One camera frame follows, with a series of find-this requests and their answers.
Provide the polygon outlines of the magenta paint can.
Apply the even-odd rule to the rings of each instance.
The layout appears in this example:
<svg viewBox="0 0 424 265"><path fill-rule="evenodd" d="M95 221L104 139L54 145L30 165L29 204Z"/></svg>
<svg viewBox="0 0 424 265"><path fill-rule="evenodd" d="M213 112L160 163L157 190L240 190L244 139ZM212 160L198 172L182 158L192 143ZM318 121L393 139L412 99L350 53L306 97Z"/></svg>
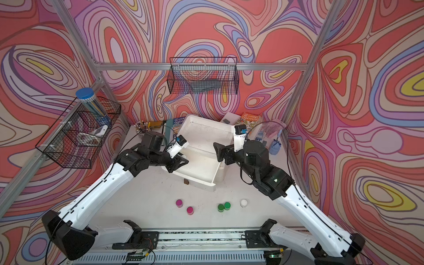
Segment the magenta paint can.
<svg viewBox="0 0 424 265"><path fill-rule="evenodd" d="M188 215L193 215L193 214L194 214L194 208L193 208L193 207L191 207L191 206L189 206L189 207L187 208L186 212L187 212L187 214L188 214Z"/></svg>
<svg viewBox="0 0 424 265"><path fill-rule="evenodd" d="M182 201L181 199L176 200L176 206L177 206L178 208L183 207L183 201Z"/></svg>

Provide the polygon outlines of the white paint can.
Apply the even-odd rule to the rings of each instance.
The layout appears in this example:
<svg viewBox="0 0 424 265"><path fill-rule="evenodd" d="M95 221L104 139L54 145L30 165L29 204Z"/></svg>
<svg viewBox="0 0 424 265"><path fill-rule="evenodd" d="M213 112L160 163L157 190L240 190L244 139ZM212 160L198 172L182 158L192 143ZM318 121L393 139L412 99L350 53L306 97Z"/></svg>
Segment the white paint can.
<svg viewBox="0 0 424 265"><path fill-rule="evenodd" d="M242 199L242 200L240 200L240 206L241 206L242 208L247 207L247 206L248 206L248 201L247 201L246 199Z"/></svg>

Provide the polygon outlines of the white drawer cabinet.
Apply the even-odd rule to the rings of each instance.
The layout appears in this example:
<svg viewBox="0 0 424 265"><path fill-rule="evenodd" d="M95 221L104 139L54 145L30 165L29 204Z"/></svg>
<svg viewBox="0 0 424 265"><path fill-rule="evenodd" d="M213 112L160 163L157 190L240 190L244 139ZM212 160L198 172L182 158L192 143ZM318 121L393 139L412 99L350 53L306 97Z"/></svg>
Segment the white drawer cabinet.
<svg viewBox="0 0 424 265"><path fill-rule="evenodd" d="M188 141L189 149L215 155L213 143L217 142L224 146L233 143L231 128L231 125L225 123L189 115L185 118L178 133Z"/></svg>

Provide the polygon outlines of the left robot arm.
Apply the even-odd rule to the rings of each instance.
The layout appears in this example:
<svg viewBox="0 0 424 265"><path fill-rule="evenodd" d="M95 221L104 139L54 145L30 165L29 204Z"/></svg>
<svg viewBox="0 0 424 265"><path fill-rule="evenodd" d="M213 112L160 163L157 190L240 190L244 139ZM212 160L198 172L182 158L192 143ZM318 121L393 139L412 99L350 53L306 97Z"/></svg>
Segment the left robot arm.
<svg viewBox="0 0 424 265"><path fill-rule="evenodd" d="M181 151L189 145L182 136L176 137L170 147L162 149L165 136L155 131L146 132L140 143L123 150L108 170L87 190L58 212L50 210L42 223L50 243L68 260L84 256L94 246L124 245L126 248L147 248L153 243L143 238L141 228L131 220L125 226L105 229L89 227L91 219L121 187L132 181L140 172L152 166L163 166L173 173L189 161Z"/></svg>

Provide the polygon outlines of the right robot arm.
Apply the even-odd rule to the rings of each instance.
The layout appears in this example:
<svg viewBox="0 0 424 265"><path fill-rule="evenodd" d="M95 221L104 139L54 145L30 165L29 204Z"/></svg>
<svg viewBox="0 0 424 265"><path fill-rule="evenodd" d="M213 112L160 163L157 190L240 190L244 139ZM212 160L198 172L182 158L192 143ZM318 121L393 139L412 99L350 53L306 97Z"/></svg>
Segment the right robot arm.
<svg viewBox="0 0 424 265"><path fill-rule="evenodd" d="M298 189L292 177L271 164L269 151L259 141L248 140L243 147L215 142L217 160L236 164L262 194L277 202L308 230L301 233L267 220L260 228L261 240L285 246L311 259L316 265L354 265L365 245L362 235L336 225Z"/></svg>

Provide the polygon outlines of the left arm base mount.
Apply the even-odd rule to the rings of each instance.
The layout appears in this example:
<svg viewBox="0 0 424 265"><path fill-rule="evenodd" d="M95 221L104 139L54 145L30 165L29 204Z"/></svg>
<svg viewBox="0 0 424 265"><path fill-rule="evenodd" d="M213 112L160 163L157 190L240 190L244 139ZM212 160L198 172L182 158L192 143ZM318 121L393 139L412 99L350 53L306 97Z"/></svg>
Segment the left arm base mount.
<svg viewBox="0 0 424 265"><path fill-rule="evenodd" d="M114 250L141 250L141 249L156 249L159 243L159 232L157 231L143 231L142 228L132 220L124 220L124 223L128 224L132 229L127 242L119 242L112 244Z"/></svg>

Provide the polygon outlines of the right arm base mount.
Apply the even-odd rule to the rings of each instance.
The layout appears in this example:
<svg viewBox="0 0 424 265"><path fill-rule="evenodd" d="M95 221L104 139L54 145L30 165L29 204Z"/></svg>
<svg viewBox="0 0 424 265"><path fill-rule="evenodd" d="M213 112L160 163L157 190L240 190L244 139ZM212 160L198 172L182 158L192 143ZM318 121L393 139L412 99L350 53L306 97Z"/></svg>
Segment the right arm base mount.
<svg viewBox="0 0 424 265"><path fill-rule="evenodd" d="M271 228L277 222L273 219L268 219L258 230L246 230L241 235L241 240L245 240L247 248L282 248L285 246L277 245L270 237Z"/></svg>

